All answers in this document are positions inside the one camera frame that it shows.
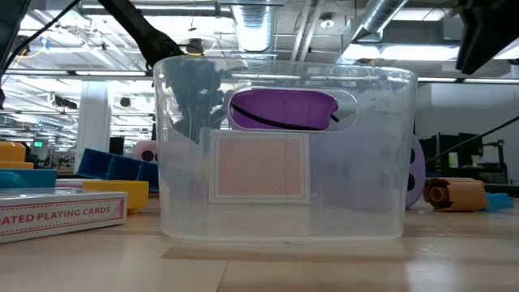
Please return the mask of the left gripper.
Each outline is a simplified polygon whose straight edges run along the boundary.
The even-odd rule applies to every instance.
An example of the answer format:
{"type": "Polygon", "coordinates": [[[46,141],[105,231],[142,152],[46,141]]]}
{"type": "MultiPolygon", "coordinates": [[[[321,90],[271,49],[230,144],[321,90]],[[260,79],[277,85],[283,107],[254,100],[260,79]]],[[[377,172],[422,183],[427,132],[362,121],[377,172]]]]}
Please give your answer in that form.
{"type": "Polygon", "coordinates": [[[221,82],[224,58],[161,61],[161,141],[199,142],[203,129],[218,129],[226,116],[221,82]]]}

